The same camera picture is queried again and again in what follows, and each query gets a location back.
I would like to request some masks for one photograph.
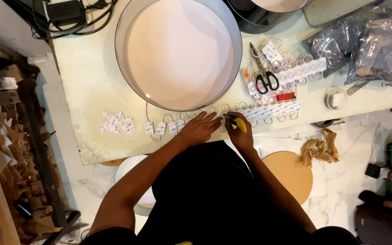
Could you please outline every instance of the black scissor handle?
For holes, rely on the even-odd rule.
[[[260,88],[258,87],[258,81],[260,81],[260,80],[261,80],[261,83],[263,84],[264,88],[266,89],[265,92],[261,92]],[[258,91],[260,94],[262,94],[262,95],[264,95],[264,94],[266,94],[267,92],[269,92],[269,90],[267,89],[267,84],[264,83],[264,79],[263,79],[263,76],[262,76],[262,75],[258,75],[258,76],[257,76],[257,80],[256,80],[256,82],[255,82],[255,86],[257,87],[257,91]]]
[[[275,76],[275,74],[271,73],[270,71],[266,72],[266,76],[267,76],[267,81],[269,82],[269,84],[267,84],[267,85],[269,85],[270,90],[276,91],[276,90],[279,88],[279,80],[277,79],[277,77]],[[275,87],[275,88],[272,87],[272,83],[270,82],[270,77],[274,77],[275,80],[276,80],[276,87]]]

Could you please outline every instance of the black shirt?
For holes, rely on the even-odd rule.
[[[316,238],[284,213],[223,141],[179,154],[152,191],[156,203],[138,236],[127,228],[109,228],[81,244],[316,244],[328,234],[315,232]],[[333,241],[337,234],[337,241],[355,241],[347,230],[336,230]]]

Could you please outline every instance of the yellow utility knife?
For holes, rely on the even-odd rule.
[[[244,121],[240,118],[237,118],[233,115],[228,115],[228,114],[223,114],[226,118],[228,118],[231,121],[234,121],[237,125],[237,127],[239,127],[241,129],[241,131],[243,133],[247,133],[247,129],[246,129],[246,124],[244,123]]]

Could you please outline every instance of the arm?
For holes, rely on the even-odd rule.
[[[161,171],[188,147],[202,144],[221,126],[222,118],[212,120],[216,113],[204,118],[206,112],[191,120],[165,146],[149,155],[122,177],[105,195],[91,227],[90,235],[111,227],[134,231],[134,206],[155,182]]]
[[[245,159],[255,181],[264,188],[278,207],[290,214],[306,231],[314,232],[316,228],[308,215],[258,156],[253,147],[251,124],[241,113],[229,112],[228,114],[241,118],[246,124],[247,133],[243,133],[239,128],[234,129],[230,120],[226,120],[225,125],[232,143]]]

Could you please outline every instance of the hand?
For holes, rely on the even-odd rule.
[[[247,119],[241,113],[237,112],[228,112],[228,115],[240,118],[246,124],[247,133],[243,133],[240,128],[234,129],[232,127],[232,123],[234,125],[235,122],[231,122],[231,120],[226,118],[225,127],[228,131],[229,137],[231,138],[232,144],[237,148],[239,152],[249,153],[254,150],[253,148],[253,136],[252,136],[252,125],[247,121]]]
[[[185,149],[205,143],[211,138],[211,134],[222,125],[222,117],[211,121],[217,113],[208,116],[206,114],[206,112],[201,112],[174,137],[174,139],[181,141]]]

